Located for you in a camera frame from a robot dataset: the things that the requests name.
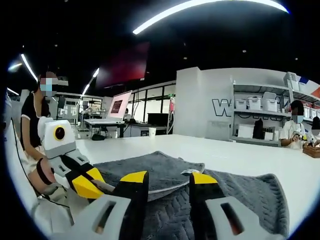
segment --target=paper cup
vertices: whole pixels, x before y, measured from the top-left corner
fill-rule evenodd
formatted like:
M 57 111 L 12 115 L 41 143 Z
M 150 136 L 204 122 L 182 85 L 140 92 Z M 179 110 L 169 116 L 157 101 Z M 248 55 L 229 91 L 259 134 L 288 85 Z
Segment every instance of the paper cup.
M 155 137 L 155 135 L 156 135 L 156 128 L 154 128 L 154 127 L 149 127 L 149 137 L 150 138 L 154 138 Z
M 112 131 L 111 132 L 111 138 L 112 139 L 117 139 L 118 138 L 118 132 L 117 131 Z

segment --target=gray textured cloth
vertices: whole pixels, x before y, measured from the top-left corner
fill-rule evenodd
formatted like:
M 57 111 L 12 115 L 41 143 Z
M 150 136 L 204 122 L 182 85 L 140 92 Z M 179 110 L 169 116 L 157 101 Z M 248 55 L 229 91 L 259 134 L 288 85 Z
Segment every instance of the gray textured cloth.
M 104 180 L 116 185 L 126 174 L 149 171 L 149 200 L 143 228 L 143 240 L 193 240 L 190 220 L 189 177 L 186 169 L 201 171 L 203 165 L 173 158 L 162 152 L 96 164 Z M 226 196 L 233 196 L 259 216 L 260 224 L 272 234 L 289 233 L 289 210 L 285 195 L 273 174 L 241 176 L 204 170 L 214 177 Z
M 125 160 L 99 163 L 94 165 L 99 169 L 105 182 L 115 187 L 120 179 L 134 172 L 149 172 L 148 201 L 162 198 L 177 188 L 189 183 L 189 176 L 181 175 L 187 169 L 199 172 L 205 170 L 204 163 L 192 163 L 181 158 L 174 158 L 161 151 L 133 157 Z

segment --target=shelf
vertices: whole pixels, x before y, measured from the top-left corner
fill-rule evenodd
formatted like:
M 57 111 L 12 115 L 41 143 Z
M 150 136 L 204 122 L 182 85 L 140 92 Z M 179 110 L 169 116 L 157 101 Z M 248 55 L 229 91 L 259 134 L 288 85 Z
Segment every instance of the shelf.
M 262 140 L 262 139 L 255 139 L 255 138 L 232 136 L 231 139 L 235 140 L 237 143 L 243 143 L 243 144 L 253 144 L 253 145 L 271 146 L 271 147 L 279 147 L 280 145 L 279 141 Z
M 306 101 L 308 103 L 320 105 L 320 98 L 318 98 L 316 96 L 313 96 L 313 95 L 307 94 L 307 93 L 303 93 L 300 91 L 296 91 L 296 90 L 292 90 L 292 93 L 293 93 L 294 99 L 298 99 L 298 100 Z
M 289 88 L 285 86 L 264 85 L 264 84 L 233 84 L 235 93 L 263 94 L 265 92 L 277 95 L 289 94 Z
M 311 124 L 312 124 L 313 119 L 304 117 L 304 118 L 303 118 L 303 121 L 305 121 L 305 122 L 307 122 L 307 123 L 311 123 Z
M 250 114 L 250 115 L 265 115 L 265 116 L 275 116 L 275 117 L 283 117 L 283 118 L 291 118 L 291 113 L 282 113 L 276 111 L 263 111 L 263 110 L 239 110 L 234 109 L 235 113 L 238 114 Z

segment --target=white tabletop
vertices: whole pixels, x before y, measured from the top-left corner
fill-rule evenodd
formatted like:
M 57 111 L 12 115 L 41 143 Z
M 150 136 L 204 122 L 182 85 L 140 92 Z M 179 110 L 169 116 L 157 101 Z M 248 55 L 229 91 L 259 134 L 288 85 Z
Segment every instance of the white tabletop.
M 275 174 L 287 199 L 290 233 L 311 210 L 320 191 L 320 159 L 299 150 L 181 135 L 86 139 L 77 140 L 76 144 L 92 164 L 162 151 L 188 162 L 205 163 L 205 168 L 210 170 L 247 176 Z
M 113 125 L 113 124 L 124 124 L 124 121 L 121 120 L 110 120 L 105 118 L 91 118 L 83 120 L 90 125 L 101 124 L 101 125 Z

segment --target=black wristband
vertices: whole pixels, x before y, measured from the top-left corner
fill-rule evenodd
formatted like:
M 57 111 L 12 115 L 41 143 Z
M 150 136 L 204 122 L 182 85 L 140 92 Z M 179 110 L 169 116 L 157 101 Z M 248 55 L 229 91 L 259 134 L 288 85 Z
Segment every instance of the black wristband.
M 46 184 L 46 185 L 50 185 L 52 184 L 52 182 L 46 177 L 44 171 L 42 170 L 41 167 L 41 161 L 43 160 L 43 158 L 40 158 L 40 160 L 37 162 L 36 164 L 36 171 L 39 174 L 39 177 L 41 178 L 41 180 Z

